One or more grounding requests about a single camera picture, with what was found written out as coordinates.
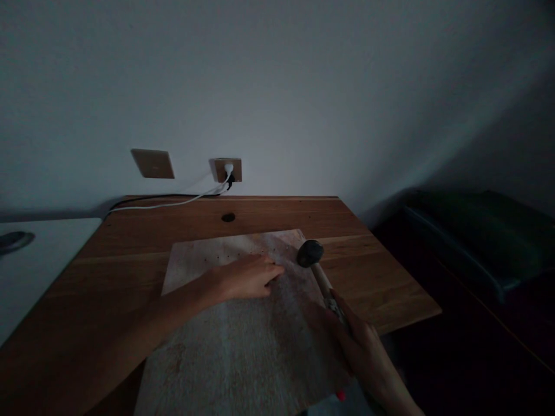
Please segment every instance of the hammer handle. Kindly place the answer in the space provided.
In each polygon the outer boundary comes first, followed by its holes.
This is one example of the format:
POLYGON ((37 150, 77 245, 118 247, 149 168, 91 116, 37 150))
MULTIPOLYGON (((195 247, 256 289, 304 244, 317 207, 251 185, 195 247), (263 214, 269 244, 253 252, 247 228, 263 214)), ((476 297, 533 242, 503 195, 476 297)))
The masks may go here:
POLYGON ((312 269, 312 273, 316 278, 316 282, 320 287, 320 292, 322 292, 322 296, 324 297, 324 299, 333 299, 334 297, 331 295, 331 292, 330 292, 330 288, 331 288, 330 281, 326 277, 320 264, 315 263, 312 266, 310 266, 310 268, 312 269))
POLYGON ((351 334, 351 329, 349 327, 349 323, 347 322, 347 318, 345 317, 345 314, 337 304, 337 301, 335 300, 334 296, 330 292, 331 284, 327 276, 325 275, 324 271, 322 270, 322 267, 320 266, 319 263, 315 263, 312 266, 310 266, 310 268, 312 269, 312 273, 314 274, 314 277, 316 278, 316 282, 320 287, 320 292, 322 292, 322 296, 324 297, 325 306, 328 309, 331 309, 337 315, 340 322, 347 329, 349 334, 351 334))

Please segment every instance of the hammer head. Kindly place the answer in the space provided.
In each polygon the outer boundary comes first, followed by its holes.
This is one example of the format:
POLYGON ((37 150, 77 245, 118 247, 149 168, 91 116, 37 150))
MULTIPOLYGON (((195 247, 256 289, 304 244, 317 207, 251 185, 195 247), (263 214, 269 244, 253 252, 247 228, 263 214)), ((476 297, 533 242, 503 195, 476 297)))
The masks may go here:
POLYGON ((318 263, 324 255, 324 247, 316 240, 305 241, 297 253, 297 263, 300 267, 309 268, 318 263))

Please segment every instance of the person's left hand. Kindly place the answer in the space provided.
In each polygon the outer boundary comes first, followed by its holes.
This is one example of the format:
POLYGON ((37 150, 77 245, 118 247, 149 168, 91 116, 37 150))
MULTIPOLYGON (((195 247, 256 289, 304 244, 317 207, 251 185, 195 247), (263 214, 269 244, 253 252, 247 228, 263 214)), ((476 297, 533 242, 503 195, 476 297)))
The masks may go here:
POLYGON ((284 271, 283 266, 268 256, 248 255, 210 269, 199 279, 217 290, 222 300, 264 298, 271 293, 268 283, 284 271))

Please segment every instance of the hammer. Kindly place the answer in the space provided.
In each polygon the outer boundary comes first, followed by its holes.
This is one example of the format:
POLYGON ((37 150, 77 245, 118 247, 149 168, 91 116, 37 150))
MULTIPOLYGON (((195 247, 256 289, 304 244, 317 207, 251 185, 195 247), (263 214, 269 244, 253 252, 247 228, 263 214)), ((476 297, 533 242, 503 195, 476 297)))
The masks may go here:
POLYGON ((337 315, 340 322, 345 326, 345 328, 347 328, 347 331, 349 331, 347 319, 345 318, 345 315, 339 305, 337 305, 337 301, 334 296, 330 292, 330 281, 318 263, 323 255, 324 246, 316 240, 307 240, 302 244, 301 248, 299 248, 299 252, 297 253, 297 263, 300 267, 310 268, 312 270, 312 273, 316 278, 316 282, 318 283, 318 287, 320 288, 320 292, 324 297, 325 306, 337 315))

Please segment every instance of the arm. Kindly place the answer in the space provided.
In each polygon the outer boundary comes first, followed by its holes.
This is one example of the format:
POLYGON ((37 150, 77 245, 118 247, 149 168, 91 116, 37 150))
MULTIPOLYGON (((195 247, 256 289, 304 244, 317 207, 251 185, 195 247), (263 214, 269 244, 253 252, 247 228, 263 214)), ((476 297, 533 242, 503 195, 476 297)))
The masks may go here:
POLYGON ((331 292, 343 310, 353 334, 350 337, 336 315, 326 310, 331 331, 343 349, 351 373, 388 415, 423 416, 424 412, 406 389, 376 329, 356 316, 336 291, 332 289, 331 292))
POLYGON ((256 255, 206 272, 99 331, 42 382, 13 397, 9 413, 85 413, 193 316, 226 300, 269 296, 268 283, 283 271, 269 257, 256 255))

